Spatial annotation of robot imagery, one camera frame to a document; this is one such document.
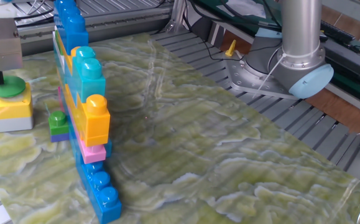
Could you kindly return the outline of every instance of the green lego block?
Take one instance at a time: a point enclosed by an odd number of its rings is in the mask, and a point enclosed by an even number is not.
[[[62,111],[53,112],[48,118],[48,125],[52,136],[69,133],[67,117]]]
[[[63,55],[61,45],[58,44],[59,43],[59,41],[58,41],[58,31],[55,32],[55,41],[57,41],[57,45],[58,45],[58,49],[60,51],[60,55]]]

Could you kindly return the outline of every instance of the green round button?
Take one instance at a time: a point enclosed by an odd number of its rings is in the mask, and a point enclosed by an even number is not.
[[[50,123],[56,127],[63,126],[67,121],[65,113],[62,111],[54,111],[48,119],[50,120]]]
[[[25,81],[15,76],[5,76],[4,84],[0,85],[0,97],[10,98],[20,95],[25,90]]]

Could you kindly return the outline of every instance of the marble surface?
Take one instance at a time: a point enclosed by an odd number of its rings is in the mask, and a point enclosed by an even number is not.
[[[356,223],[360,181],[183,63],[147,34],[92,45],[104,67],[124,205],[114,223]],[[59,110],[53,53],[24,59],[35,128],[0,133],[0,198],[14,223],[98,223]]]

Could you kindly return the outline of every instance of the pink lego block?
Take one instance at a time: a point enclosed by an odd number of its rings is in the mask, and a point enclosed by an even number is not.
[[[97,146],[86,147],[85,143],[80,140],[79,132],[77,131],[75,121],[72,119],[72,112],[69,107],[68,111],[70,114],[70,119],[72,121],[73,129],[75,130],[76,138],[79,143],[81,155],[83,156],[83,161],[85,162],[85,164],[104,161],[106,159],[106,150],[104,145],[101,144]]]
[[[61,99],[61,87],[58,86],[58,101],[60,102],[61,111],[65,113],[65,109],[63,108],[63,103]]]

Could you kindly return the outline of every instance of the yellow and white block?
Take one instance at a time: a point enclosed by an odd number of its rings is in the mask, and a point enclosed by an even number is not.
[[[0,97],[0,132],[32,129],[33,106],[29,83],[25,90],[12,98]]]

